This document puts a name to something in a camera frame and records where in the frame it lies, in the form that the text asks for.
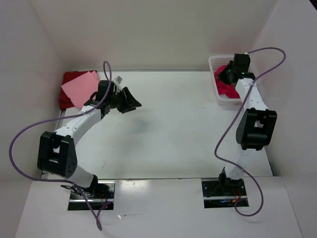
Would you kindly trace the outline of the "magenta t shirt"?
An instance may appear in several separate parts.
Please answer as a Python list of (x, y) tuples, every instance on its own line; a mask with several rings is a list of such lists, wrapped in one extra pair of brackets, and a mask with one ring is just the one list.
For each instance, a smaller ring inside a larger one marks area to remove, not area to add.
[(218, 90), (218, 94), (219, 95), (225, 95), (226, 97), (230, 98), (230, 99), (239, 99), (240, 96), (237, 93), (237, 91), (235, 90), (235, 88), (233, 87), (233, 85), (227, 85), (223, 82), (221, 82), (218, 79), (218, 75), (226, 68), (226, 65), (222, 65), (221, 67), (219, 67), (215, 73), (214, 73), (214, 78), (215, 78), (215, 82), (216, 82), (216, 87)]

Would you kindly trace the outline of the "pink t shirt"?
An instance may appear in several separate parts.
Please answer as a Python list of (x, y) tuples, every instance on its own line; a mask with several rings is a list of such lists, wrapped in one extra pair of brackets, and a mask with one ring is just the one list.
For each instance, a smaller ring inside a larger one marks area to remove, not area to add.
[(74, 107), (81, 109), (89, 100), (90, 96), (97, 91), (100, 79), (95, 70), (73, 79), (72, 81), (61, 85), (66, 95), (71, 99)]

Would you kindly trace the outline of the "dark red t shirt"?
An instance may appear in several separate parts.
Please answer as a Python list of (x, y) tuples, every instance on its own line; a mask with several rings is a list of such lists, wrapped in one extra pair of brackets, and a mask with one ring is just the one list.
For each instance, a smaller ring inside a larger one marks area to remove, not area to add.
[[(75, 78), (77, 78), (85, 73), (87, 73), (87, 71), (65, 72), (63, 75), (62, 85), (72, 81), (73, 79), (75, 79)], [(74, 107), (73, 103), (71, 102), (71, 99), (66, 95), (66, 93), (64, 92), (63, 89), (61, 89), (58, 103), (59, 103), (59, 108), (61, 111)]]

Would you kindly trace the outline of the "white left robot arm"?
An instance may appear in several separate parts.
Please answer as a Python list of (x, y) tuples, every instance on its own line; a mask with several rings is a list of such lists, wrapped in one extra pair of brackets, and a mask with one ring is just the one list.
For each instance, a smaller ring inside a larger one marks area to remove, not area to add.
[(102, 80), (98, 89), (84, 104), (80, 113), (54, 132), (40, 137), (38, 169), (62, 177), (81, 188), (87, 198), (105, 191), (98, 177), (78, 165), (76, 145), (90, 128), (99, 123), (112, 109), (124, 114), (141, 107), (127, 87), (121, 87), (122, 78)]

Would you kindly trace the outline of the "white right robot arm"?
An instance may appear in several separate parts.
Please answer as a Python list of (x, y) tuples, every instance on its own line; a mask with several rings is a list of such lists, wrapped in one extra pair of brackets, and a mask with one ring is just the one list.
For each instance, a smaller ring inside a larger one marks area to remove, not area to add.
[(250, 63), (248, 54), (235, 54), (217, 76), (221, 82), (233, 85), (244, 103), (244, 113), (236, 129), (236, 142), (240, 149), (233, 163), (225, 166), (218, 178), (217, 189), (223, 195), (242, 186), (243, 170), (258, 151), (269, 145), (277, 120), (277, 113), (271, 111), (262, 100), (255, 75), (249, 72)]

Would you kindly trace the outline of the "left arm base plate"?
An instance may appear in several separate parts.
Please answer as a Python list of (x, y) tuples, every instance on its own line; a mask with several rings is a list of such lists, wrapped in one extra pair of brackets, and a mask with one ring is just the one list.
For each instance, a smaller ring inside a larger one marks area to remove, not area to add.
[[(99, 186), (100, 191), (97, 191), (93, 196), (85, 194), (89, 204), (94, 211), (99, 210), (102, 206), (106, 207), (105, 210), (113, 210), (114, 206), (114, 192), (115, 192), (115, 181), (114, 180), (100, 180)], [(85, 211), (89, 210), (89, 207), (80, 194), (80, 192), (73, 186), (62, 185), (65, 189), (70, 190), (70, 197), (68, 202), (68, 211)]]

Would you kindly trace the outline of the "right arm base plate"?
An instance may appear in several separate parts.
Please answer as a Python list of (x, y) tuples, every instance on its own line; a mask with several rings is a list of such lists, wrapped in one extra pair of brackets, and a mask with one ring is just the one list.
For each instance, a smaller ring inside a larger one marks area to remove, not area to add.
[(235, 207), (237, 201), (237, 207), (249, 207), (243, 182), (239, 186), (225, 187), (217, 179), (212, 178), (203, 179), (201, 184), (205, 208)]

